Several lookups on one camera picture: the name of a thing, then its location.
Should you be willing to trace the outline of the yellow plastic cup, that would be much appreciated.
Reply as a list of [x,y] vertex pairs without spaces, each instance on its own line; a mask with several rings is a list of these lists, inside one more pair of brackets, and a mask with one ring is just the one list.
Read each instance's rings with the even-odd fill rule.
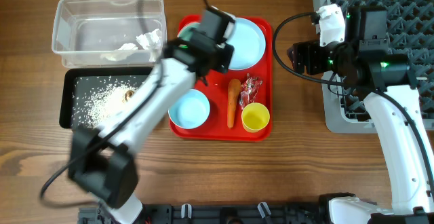
[[243,128],[247,132],[255,133],[266,128],[271,120],[267,107],[261,103],[253,102],[244,107],[241,113]]

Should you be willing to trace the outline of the green bowl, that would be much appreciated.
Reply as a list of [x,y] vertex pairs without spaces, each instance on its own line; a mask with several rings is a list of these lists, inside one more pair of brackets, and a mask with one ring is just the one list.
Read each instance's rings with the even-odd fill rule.
[[191,22],[181,28],[179,33],[177,34],[177,38],[189,41],[191,36],[193,35],[193,30],[199,26],[198,22]]

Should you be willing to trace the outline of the light blue bowl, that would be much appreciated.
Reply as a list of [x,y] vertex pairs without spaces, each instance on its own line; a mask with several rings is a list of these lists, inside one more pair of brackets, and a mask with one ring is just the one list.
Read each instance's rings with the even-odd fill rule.
[[169,109],[168,115],[182,129],[198,128],[210,115],[210,102],[203,92],[190,89]]

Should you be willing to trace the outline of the white paper napkin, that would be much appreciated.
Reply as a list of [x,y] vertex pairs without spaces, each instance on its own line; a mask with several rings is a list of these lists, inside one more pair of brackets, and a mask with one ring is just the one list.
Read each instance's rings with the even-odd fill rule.
[[114,52],[101,54],[100,58],[111,62],[120,62],[128,59],[133,54],[138,54],[138,50],[145,50],[150,52],[149,57],[145,58],[145,62],[155,62],[161,53],[159,50],[161,46],[162,32],[160,29],[155,29],[137,36],[135,43],[124,43]]

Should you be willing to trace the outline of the brown food scrap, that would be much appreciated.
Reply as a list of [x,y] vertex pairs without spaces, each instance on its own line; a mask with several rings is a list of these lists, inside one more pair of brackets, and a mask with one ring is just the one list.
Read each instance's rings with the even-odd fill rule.
[[128,91],[124,94],[123,101],[124,101],[124,102],[128,102],[128,101],[132,98],[132,96],[134,95],[134,93],[135,93],[135,91],[133,91],[133,90],[128,90]]

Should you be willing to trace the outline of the white rice pile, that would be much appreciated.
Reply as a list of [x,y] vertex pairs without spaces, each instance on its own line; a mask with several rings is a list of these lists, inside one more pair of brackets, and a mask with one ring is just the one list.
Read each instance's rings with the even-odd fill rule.
[[124,94],[136,91],[145,75],[100,75],[74,80],[70,126],[94,128],[100,122],[123,110]]

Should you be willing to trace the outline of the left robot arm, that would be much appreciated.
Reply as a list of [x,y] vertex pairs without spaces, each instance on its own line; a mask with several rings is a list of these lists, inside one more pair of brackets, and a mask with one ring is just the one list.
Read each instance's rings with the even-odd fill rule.
[[170,107],[209,71],[225,73],[234,47],[232,27],[214,30],[201,23],[185,41],[167,43],[162,57],[125,108],[94,129],[73,134],[68,177],[90,192],[118,223],[137,223],[143,211],[134,191],[134,159]]

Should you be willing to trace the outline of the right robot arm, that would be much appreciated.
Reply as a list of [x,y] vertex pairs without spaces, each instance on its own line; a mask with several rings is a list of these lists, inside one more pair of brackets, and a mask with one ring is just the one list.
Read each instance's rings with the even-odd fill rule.
[[311,14],[319,39],[289,50],[304,78],[332,71],[356,90],[380,139],[391,182],[392,207],[381,209],[354,196],[328,197],[330,223],[432,223],[433,150],[423,125],[417,78],[408,57],[390,54],[383,7],[335,4]]

